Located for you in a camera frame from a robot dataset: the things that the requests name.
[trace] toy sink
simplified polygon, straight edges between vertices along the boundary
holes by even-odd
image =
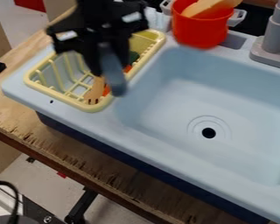
[[[167,35],[129,82],[129,92],[97,113],[24,84],[25,71],[48,57],[51,46],[8,78],[3,92],[280,223],[280,69],[249,59],[255,39],[230,31],[224,46],[200,52]]]

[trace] sink rim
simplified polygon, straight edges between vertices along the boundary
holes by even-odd
[[[230,32],[248,39],[242,49],[232,50],[218,46],[209,51],[211,54],[230,58],[231,60],[236,60],[241,63],[249,63],[254,67],[269,69],[275,74],[280,74],[279,68],[265,66],[249,59],[249,49],[252,46],[255,37],[234,31]],[[167,43],[160,52],[157,53],[157,55],[166,48],[173,46],[178,46],[178,44],[171,37],[168,37]],[[135,132],[125,129],[123,125],[118,122],[112,113],[112,109],[115,103],[120,101],[120,99],[116,99],[113,105],[110,105],[110,107],[100,113],[85,114],[85,112],[77,111],[75,108],[71,108],[60,101],[55,101],[53,105],[50,105],[49,101],[51,100],[51,97],[26,87],[22,82],[22,79],[20,79],[23,77],[20,71],[26,70],[27,67],[35,64],[39,59],[52,50],[52,47],[48,46],[45,50],[40,52],[39,55],[17,70],[16,74],[12,75],[3,83],[3,91],[10,98],[16,99],[18,102],[22,102],[24,105],[27,105],[28,107],[33,108],[52,119],[62,122],[71,128],[108,144],[119,151],[123,151],[144,161],[145,163],[154,165],[165,172],[169,172],[171,175],[199,186],[226,200],[230,200],[239,206],[246,207],[248,210],[258,213],[273,221],[280,222],[280,186],[267,187],[265,185],[253,183],[252,181],[248,181],[239,175],[234,173],[231,174],[226,170],[206,164],[206,162],[189,155],[186,157],[187,161],[179,164],[180,167],[172,168],[170,158],[176,157],[176,154],[172,155],[166,151],[165,153],[167,157],[160,157],[160,154],[158,153],[161,152],[161,155],[165,154],[161,151],[162,147],[160,146],[162,146],[162,144],[156,144],[153,141],[150,141],[148,137],[139,135],[139,133],[135,134]],[[156,56],[131,81],[131,86],[137,83],[141,75],[144,73],[144,69],[147,69],[149,65],[153,63]],[[29,99],[25,98],[27,94],[31,96]],[[67,121],[66,117],[68,116],[72,117],[71,121]],[[92,125],[86,125],[85,119],[91,121]],[[145,147],[146,144],[150,144],[151,149],[156,145],[156,148],[154,148],[156,150],[148,150]],[[187,170],[199,170],[199,172],[186,172],[184,167],[181,167],[181,165],[186,165]]]

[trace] dish drying rack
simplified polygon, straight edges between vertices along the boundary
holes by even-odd
[[[133,35],[129,42],[130,50],[137,52],[140,58],[125,73],[127,81],[136,75],[164,42],[165,35],[160,31],[147,30]],[[91,90],[93,78],[82,56],[77,52],[65,52],[61,55],[52,52],[26,73],[24,83],[79,110],[94,113],[106,108],[114,97],[105,89],[98,103],[88,105],[83,96]]]

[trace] black cable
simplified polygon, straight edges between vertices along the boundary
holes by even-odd
[[[18,189],[9,182],[0,181],[0,186],[8,186],[15,194],[15,205],[13,207],[13,211],[10,215],[10,218],[7,224],[17,224],[18,223],[18,206],[19,206],[19,193]]]

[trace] orange object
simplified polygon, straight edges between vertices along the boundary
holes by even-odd
[[[126,66],[124,69],[123,69],[123,71],[125,72],[125,73],[128,73],[129,71],[130,71],[130,69],[132,69],[133,67],[132,66]]]
[[[182,11],[197,0],[177,0],[172,6],[172,29],[183,45],[207,49],[217,46],[228,35],[228,19],[234,9],[221,10],[209,18],[184,17]]]
[[[106,85],[106,87],[102,93],[102,96],[108,95],[110,91],[111,91],[110,87],[108,85]]]

